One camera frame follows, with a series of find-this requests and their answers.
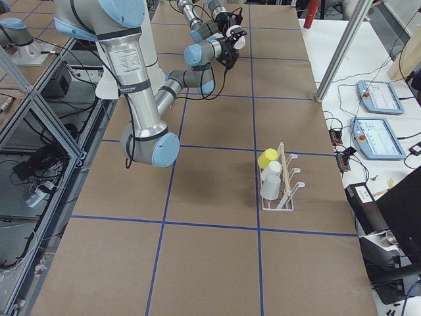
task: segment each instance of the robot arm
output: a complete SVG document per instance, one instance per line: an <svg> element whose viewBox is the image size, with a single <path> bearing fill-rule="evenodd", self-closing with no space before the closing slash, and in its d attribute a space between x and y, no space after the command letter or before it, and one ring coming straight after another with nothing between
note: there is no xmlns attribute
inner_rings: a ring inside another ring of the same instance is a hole
<svg viewBox="0 0 421 316"><path fill-rule="evenodd" d="M191 19L192 28L203 25L195 17L193 5L187 4L183 12ZM192 69L171 72L165 85L154 96L139 45L141 24L146 14L144 0L55 1L57 30L75 38L98 41L120 93L126 95L134 128L128 124L120 140L125 156L155 167L168 167L176 160L180 143L177 135L168 132L161 116L171 108L183 88L199 87L202 93L213 91L210 61L217 58L221 62L225 53L229 56L238 54L229 46L245 32L230 31L228 38L188 47L185 58Z"/></svg>

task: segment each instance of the red fire extinguisher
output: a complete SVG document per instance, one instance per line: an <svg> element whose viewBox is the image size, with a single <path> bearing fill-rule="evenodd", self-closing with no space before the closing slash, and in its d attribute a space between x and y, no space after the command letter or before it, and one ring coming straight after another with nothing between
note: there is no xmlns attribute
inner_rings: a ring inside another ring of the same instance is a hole
<svg viewBox="0 0 421 316"><path fill-rule="evenodd" d="M307 12L307 16L305 18L304 27L310 28L311 24L316 16L317 8L318 8L319 0L311 0L309 11Z"/></svg>

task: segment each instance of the white label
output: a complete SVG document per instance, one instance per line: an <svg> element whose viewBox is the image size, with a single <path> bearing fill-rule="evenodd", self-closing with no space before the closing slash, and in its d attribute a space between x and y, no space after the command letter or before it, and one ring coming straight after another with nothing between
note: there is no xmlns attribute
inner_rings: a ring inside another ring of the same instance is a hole
<svg viewBox="0 0 421 316"><path fill-rule="evenodd" d="M357 194L363 203L373 202L373 199L371 198L365 186L356 186L355 191L357 191Z"/></svg>
<svg viewBox="0 0 421 316"><path fill-rule="evenodd" d="M110 58L118 76L143 71L140 56L136 48L110 51Z"/></svg>

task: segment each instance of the light blue joint cap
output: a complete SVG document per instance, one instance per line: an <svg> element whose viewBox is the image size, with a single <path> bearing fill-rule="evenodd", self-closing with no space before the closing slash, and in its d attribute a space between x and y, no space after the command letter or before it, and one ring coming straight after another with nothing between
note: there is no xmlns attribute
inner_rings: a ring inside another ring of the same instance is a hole
<svg viewBox="0 0 421 316"><path fill-rule="evenodd" d="M152 154L152 165L166 168L173 164L180 151L180 141L174 133L165 134L156 144Z"/></svg>
<svg viewBox="0 0 421 316"><path fill-rule="evenodd" d="M210 92L212 92L214 88L214 81L211 80L207 82L206 84L203 84L201 87L197 88L197 92L203 95L208 95Z"/></svg>
<svg viewBox="0 0 421 316"><path fill-rule="evenodd" d="M195 43L200 43L201 41L203 41L202 36L200 35L200 33L197 30L192 30L190 32L191 38L193 38L193 41Z"/></svg>
<svg viewBox="0 0 421 316"><path fill-rule="evenodd" d="M11 28L13 30L23 30L26 28L25 23L19 18L4 18L0 21L0 24L5 28Z"/></svg>
<svg viewBox="0 0 421 316"><path fill-rule="evenodd" d="M119 25L138 28L145 20L143 0L98 0L103 10Z"/></svg>
<svg viewBox="0 0 421 316"><path fill-rule="evenodd" d="M197 66L202 59L202 47L199 44L193 44L184 49L184 60L189 66Z"/></svg>
<svg viewBox="0 0 421 316"><path fill-rule="evenodd" d="M78 38L79 40L98 41L98 38L95 34L91 34L81 28L67 24L56 17L54 18L54 21L57 31L64 35L70 36L72 38Z"/></svg>
<svg viewBox="0 0 421 316"><path fill-rule="evenodd" d="M9 7L9 4L6 2L6 0L1 0L1 2L3 2L3 4L5 5L6 12L10 12L11 8Z"/></svg>

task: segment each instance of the computer monitor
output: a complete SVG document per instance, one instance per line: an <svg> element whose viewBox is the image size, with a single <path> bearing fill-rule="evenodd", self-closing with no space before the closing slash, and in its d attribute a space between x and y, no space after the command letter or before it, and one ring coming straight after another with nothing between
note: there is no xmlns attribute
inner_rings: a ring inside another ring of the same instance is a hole
<svg viewBox="0 0 421 316"><path fill-rule="evenodd" d="M380 213L412 263L421 263L421 167L377 201Z"/></svg>

